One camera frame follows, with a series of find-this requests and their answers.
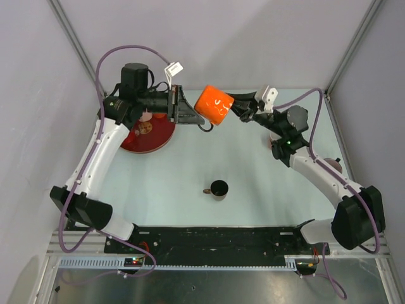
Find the large orange mug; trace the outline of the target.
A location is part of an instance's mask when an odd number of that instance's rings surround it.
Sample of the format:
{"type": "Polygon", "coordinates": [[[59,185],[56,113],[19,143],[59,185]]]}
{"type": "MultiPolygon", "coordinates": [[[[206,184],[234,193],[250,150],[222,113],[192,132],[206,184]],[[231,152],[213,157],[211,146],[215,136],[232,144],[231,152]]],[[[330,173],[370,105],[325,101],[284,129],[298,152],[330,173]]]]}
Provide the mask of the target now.
{"type": "Polygon", "coordinates": [[[214,86],[207,85],[199,98],[194,109],[210,123],[217,126],[225,119],[235,99],[214,86]]]}

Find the brown speckled mug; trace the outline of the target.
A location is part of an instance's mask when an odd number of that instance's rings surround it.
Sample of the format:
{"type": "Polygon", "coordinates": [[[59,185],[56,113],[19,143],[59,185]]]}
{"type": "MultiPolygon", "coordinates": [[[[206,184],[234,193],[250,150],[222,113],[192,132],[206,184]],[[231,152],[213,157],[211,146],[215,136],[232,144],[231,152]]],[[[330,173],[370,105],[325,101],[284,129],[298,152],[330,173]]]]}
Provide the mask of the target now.
{"type": "Polygon", "coordinates": [[[229,186],[224,180],[215,180],[211,185],[204,189],[204,194],[210,195],[214,200],[221,201],[228,194],[229,186]]]}

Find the mauve pink mug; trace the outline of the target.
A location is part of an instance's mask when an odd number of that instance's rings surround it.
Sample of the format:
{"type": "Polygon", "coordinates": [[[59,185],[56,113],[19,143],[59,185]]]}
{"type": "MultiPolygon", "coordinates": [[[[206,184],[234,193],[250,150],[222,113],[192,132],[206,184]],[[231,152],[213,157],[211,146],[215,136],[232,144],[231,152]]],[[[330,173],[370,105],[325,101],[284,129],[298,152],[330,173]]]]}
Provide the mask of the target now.
{"type": "Polygon", "coordinates": [[[325,158],[324,159],[330,166],[332,166],[336,171],[339,173],[343,172],[342,166],[340,164],[340,158],[332,159],[332,158],[325,158]]]}

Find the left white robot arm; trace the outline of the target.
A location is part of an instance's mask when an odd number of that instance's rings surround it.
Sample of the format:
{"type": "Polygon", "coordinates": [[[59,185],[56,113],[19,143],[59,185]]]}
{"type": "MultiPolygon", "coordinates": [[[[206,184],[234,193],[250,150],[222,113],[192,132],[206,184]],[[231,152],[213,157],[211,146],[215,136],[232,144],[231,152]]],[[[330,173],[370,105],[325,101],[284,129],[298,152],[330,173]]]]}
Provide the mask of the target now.
{"type": "Polygon", "coordinates": [[[204,123],[202,116],[188,104],[182,86],[157,91],[148,85],[151,75],[149,67],[142,63],[127,63],[121,69],[121,81],[116,86],[118,95],[103,100],[85,154],[66,184],[54,186],[50,192],[52,201],[66,217],[118,238],[118,245],[127,253],[140,246],[133,223],[99,200],[116,152],[145,111],[165,113],[175,124],[204,123]]]}

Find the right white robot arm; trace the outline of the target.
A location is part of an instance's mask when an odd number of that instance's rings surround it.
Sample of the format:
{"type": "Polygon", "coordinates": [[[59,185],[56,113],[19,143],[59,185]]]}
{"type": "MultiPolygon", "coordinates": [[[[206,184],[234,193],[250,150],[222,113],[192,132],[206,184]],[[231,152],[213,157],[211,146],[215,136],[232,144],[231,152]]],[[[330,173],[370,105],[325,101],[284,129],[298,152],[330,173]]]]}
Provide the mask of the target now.
{"type": "Polygon", "coordinates": [[[305,177],[329,200],[335,215],[328,220],[310,220],[301,225],[292,238],[293,248],[306,254],[317,243],[338,242],[343,248],[357,247],[367,253],[380,251],[380,233],[385,229],[382,194],[374,186],[362,185],[345,177],[314,150],[315,130],[321,108],[318,107],[312,127],[308,111],[298,103],[317,92],[319,104],[323,91],[310,89],[288,103],[276,106],[274,88],[231,94],[231,110],[242,122],[256,122],[271,132],[273,157],[305,177]]]}

